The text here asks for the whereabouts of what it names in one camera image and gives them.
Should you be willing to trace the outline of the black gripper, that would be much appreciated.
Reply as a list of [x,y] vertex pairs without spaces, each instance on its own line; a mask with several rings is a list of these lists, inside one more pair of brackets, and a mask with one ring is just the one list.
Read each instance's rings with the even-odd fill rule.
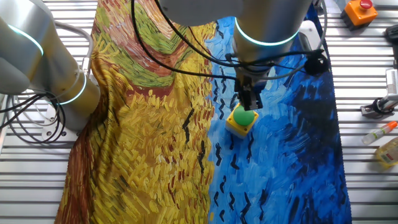
[[236,75],[235,92],[238,92],[240,105],[245,111],[263,108],[261,91],[263,81],[243,74]]

